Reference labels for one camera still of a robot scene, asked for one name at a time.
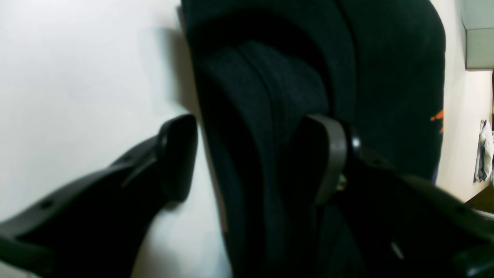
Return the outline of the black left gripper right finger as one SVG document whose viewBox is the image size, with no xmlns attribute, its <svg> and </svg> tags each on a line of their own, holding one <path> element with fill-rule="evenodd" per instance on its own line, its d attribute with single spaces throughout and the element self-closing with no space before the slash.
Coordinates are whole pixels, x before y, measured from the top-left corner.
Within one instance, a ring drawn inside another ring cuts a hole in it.
<svg viewBox="0 0 494 278">
<path fill-rule="evenodd" d="M 337 204 L 372 277 L 492 278 L 493 220 L 363 147 L 323 115 L 295 132 L 300 202 Z"/>
</svg>

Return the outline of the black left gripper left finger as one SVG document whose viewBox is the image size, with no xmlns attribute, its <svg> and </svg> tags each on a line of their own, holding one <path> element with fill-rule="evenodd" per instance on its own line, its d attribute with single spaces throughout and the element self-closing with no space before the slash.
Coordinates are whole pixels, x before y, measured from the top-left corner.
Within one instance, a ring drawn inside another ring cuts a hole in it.
<svg viewBox="0 0 494 278">
<path fill-rule="evenodd" d="M 1 261 L 42 278 L 129 278 L 153 219 L 190 192 L 196 117 L 166 121 L 110 166 L 1 223 Z"/>
</svg>

